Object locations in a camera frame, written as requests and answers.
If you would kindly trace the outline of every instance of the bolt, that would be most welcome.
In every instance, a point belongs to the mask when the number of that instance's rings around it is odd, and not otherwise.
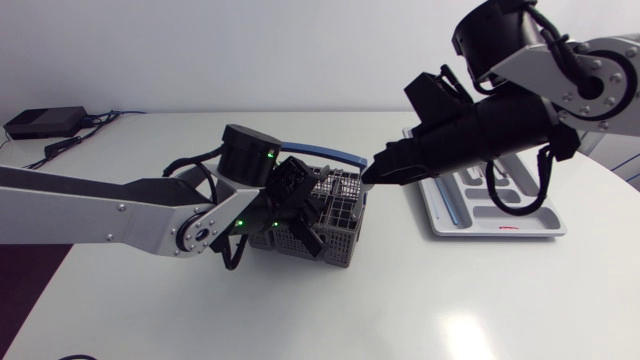
[[[627,55],[628,58],[635,57],[636,55],[638,55],[638,48],[635,46],[628,48],[625,52],[625,55]]]
[[[591,45],[589,45],[589,43],[582,43],[580,45],[578,45],[578,52],[579,53],[586,53],[587,51],[589,51],[589,49],[591,49]]]
[[[602,67],[602,61],[600,60],[593,60],[593,62],[591,63],[591,70],[598,70]]]
[[[612,83],[618,84],[620,81],[622,81],[622,74],[615,73],[611,75],[611,77],[609,78],[609,81],[611,81]]]
[[[591,112],[591,107],[589,105],[585,105],[580,108],[580,115],[587,116]]]
[[[605,104],[607,107],[612,107],[613,105],[615,105],[615,104],[616,104],[616,98],[613,98],[613,97],[606,98],[606,99],[604,100],[604,104]]]
[[[568,117],[569,117],[569,113],[566,112],[565,110],[558,111],[558,119],[560,121],[567,120]]]

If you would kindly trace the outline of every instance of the black device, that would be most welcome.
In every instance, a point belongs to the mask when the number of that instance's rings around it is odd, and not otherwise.
[[[489,195],[496,206],[512,215],[526,215],[540,207],[551,176],[551,159],[571,158],[580,139],[575,129],[558,121],[556,104],[496,75],[494,67],[527,46],[546,42],[580,96],[596,98],[603,88],[599,79],[584,74],[565,43],[567,37],[558,34],[535,4],[535,0],[489,0],[460,22],[452,39],[454,48],[467,60],[476,90],[488,97],[474,103],[446,65],[438,75],[419,75],[405,93],[421,124],[412,129],[412,138],[389,142],[374,156],[375,162],[362,176],[364,183],[408,184],[486,161]],[[483,82],[493,88],[484,89]],[[549,145],[539,156],[538,199],[524,208],[507,207],[493,185],[493,159],[544,143]]]
[[[4,125],[15,140],[71,137],[82,128],[87,112],[82,106],[29,109]]]
[[[282,142],[242,125],[227,125],[222,135],[218,171],[248,186],[264,186]]]

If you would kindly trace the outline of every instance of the cable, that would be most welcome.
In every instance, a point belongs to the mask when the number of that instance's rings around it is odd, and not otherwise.
[[[553,164],[553,153],[549,145],[543,147],[538,152],[538,175],[540,176],[540,190],[538,196],[529,205],[521,208],[512,208],[502,202],[496,191],[495,174],[493,173],[493,161],[487,161],[487,190],[489,190],[489,197],[493,200],[496,206],[509,215],[525,216],[540,209],[542,203],[547,197],[547,190],[549,189],[549,182],[551,181],[551,166]]]
[[[202,163],[197,163],[196,166],[198,167],[198,169],[202,170],[204,176],[207,177],[209,188],[211,189],[211,201],[213,201],[215,205],[218,205],[218,194],[216,193],[216,185],[214,184],[213,178],[211,177],[211,171],[209,171],[209,169],[202,165]]]
[[[2,149],[2,147],[4,146],[4,144],[8,143],[11,141],[11,139],[9,139],[9,133],[7,133],[7,130],[4,131],[4,137],[7,138],[7,141],[3,142],[2,145],[0,145],[0,149]]]
[[[597,97],[597,87],[590,82],[589,76],[582,66],[580,66],[580,60],[566,43],[569,39],[568,35],[561,36],[553,23],[533,7],[533,5],[527,4],[524,9],[531,15],[533,20],[542,27],[540,35],[545,39],[547,47],[549,51],[551,51],[562,73],[578,87],[582,94],[586,95],[583,97],[591,97],[594,95]]]
[[[45,158],[44,159],[42,159],[40,161],[37,161],[37,162],[35,162],[33,164],[29,164],[27,166],[23,166],[23,168],[31,169],[31,170],[37,170],[37,169],[41,168],[44,164],[46,164],[49,161],[55,159],[58,155],[60,155],[63,152],[65,152],[65,151],[67,151],[67,150],[69,150],[69,149],[81,144],[85,140],[87,140],[90,137],[94,136],[104,126],[112,123],[114,120],[116,120],[117,118],[119,118],[121,115],[124,115],[124,114],[146,114],[146,113],[142,112],[142,111],[110,111],[108,113],[99,114],[99,115],[87,115],[82,119],[82,121],[83,122],[88,122],[89,124],[91,124],[90,127],[95,127],[95,129],[93,129],[91,132],[89,132],[88,134],[86,134],[84,136],[75,137],[75,138],[71,138],[71,139],[68,139],[68,140],[63,140],[63,141],[60,141],[58,143],[51,144],[51,145],[47,146],[45,148]],[[104,121],[100,120],[101,118],[103,118],[105,116],[107,118]]]
[[[162,177],[169,177],[171,176],[171,174],[173,174],[174,171],[182,167],[189,166],[189,165],[196,165],[203,161],[211,160],[217,156],[220,156],[221,154],[222,154],[222,147],[219,147],[211,152],[208,152],[202,155],[174,160],[171,164],[169,164],[169,166],[167,166],[166,169],[164,169],[164,171],[162,172]]]
[[[638,177],[640,177],[640,173],[637,173],[637,174],[633,175],[632,177],[628,178],[628,179],[627,179],[627,182],[629,182],[629,181],[631,181],[631,180],[633,180],[633,179],[636,179],[636,178],[638,178]]]
[[[60,360],[96,360],[96,358],[89,355],[77,354],[77,355],[65,356]]]
[[[480,85],[480,83],[478,83],[477,81],[473,82],[473,88],[476,89],[476,91],[479,92],[482,95],[491,96],[491,95],[497,93],[495,88],[491,89],[491,90],[487,90],[487,89],[483,88],[482,85]]]
[[[237,245],[237,249],[235,254],[231,256],[231,243],[229,242],[228,234],[221,234],[215,239],[209,247],[213,250],[214,253],[220,253],[222,255],[222,260],[224,261],[224,267],[227,270],[234,270],[238,267],[240,263],[240,259],[242,259],[242,253],[244,252],[244,248],[247,245],[247,240],[249,240],[249,235],[244,234],[240,238],[240,242]]]
[[[613,169],[611,169],[611,171],[616,171],[616,170],[618,170],[619,168],[621,168],[621,167],[623,167],[624,165],[627,165],[629,162],[633,161],[633,160],[634,160],[635,158],[637,158],[638,156],[640,156],[640,154],[638,154],[638,155],[636,155],[636,156],[634,156],[634,157],[632,157],[632,158],[629,158],[628,160],[624,161],[622,164],[620,164],[620,165],[618,165],[618,166],[614,167]]]
[[[460,84],[460,82],[458,81],[458,78],[453,73],[453,71],[451,71],[451,68],[449,68],[448,65],[445,64],[440,67],[440,75],[444,76],[447,80],[449,80],[449,83],[454,87],[454,89],[456,89],[458,93],[458,97],[463,103],[473,104],[473,99],[471,98],[471,95],[469,95],[469,93],[464,88],[464,86]]]

